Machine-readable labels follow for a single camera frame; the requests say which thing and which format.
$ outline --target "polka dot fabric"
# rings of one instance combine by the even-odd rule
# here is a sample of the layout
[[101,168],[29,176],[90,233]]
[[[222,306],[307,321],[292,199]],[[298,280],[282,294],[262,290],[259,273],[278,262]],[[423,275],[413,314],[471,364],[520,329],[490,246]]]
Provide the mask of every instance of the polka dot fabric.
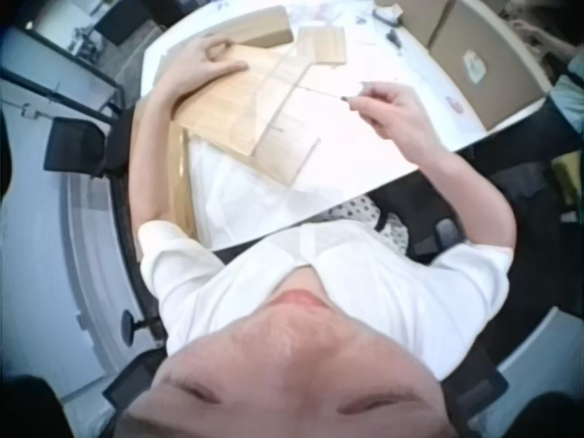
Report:
[[[325,213],[314,217],[310,222],[330,222],[341,219],[359,221],[375,229],[380,220],[380,209],[373,203],[369,196],[359,196],[341,205],[337,205]],[[408,249],[409,234],[408,228],[395,214],[389,214],[387,223],[379,232],[381,241],[389,246],[393,251],[405,256]]]

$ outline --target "t-shirt sleeve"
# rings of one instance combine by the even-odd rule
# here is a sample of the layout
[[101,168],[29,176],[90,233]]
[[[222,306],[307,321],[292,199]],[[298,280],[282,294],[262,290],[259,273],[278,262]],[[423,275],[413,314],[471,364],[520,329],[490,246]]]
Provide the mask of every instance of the t-shirt sleeve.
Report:
[[459,244],[424,270],[427,297],[424,361],[444,379],[464,359],[475,338],[505,303],[513,250]]
[[211,251],[170,222],[152,221],[142,225],[138,241],[143,252],[144,283],[158,298],[162,323],[170,333],[172,325],[181,320],[183,303],[224,265]]

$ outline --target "white t-shirt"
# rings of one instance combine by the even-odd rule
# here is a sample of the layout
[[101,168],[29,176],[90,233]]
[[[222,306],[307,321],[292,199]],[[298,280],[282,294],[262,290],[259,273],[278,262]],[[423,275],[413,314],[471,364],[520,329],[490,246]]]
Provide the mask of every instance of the white t-shirt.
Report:
[[503,305],[513,259],[509,248],[460,244],[423,266],[355,221],[270,235],[228,266],[168,222],[144,224],[138,237],[169,355],[249,315],[294,269],[310,265],[339,308],[399,342],[439,380]]

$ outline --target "hand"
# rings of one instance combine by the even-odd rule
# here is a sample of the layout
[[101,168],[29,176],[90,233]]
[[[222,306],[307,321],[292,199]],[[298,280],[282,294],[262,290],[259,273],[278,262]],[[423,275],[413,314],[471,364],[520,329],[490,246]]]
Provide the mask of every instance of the hand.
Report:
[[539,32],[539,27],[529,24],[525,20],[513,20],[511,26],[522,38],[533,38],[537,36]]
[[411,87],[373,82],[347,102],[351,111],[357,111],[377,135],[393,140],[409,162],[423,167],[446,152]]
[[247,69],[244,61],[214,61],[216,47],[232,45],[223,36],[206,36],[191,41],[162,75],[155,91],[172,101],[199,89],[207,82],[230,73]]

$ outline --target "man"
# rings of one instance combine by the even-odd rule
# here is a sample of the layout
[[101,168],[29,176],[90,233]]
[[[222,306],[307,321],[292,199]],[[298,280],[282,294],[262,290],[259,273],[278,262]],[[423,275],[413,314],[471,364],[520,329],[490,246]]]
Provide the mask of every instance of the man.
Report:
[[509,205],[440,144],[411,89],[372,84],[348,110],[420,166],[469,242],[421,266],[361,223],[304,224],[223,266],[172,224],[164,163],[174,102],[245,68],[209,58],[229,43],[192,42],[143,113],[130,207],[169,358],[118,434],[454,436],[439,380],[505,301],[516,241]]
[[486,175],[525,162],[549,162],[581,151],[584,144],[584,46],[572,46],[527,21],[512,24],[567,69],[535,114],[474,146],[472,164]]

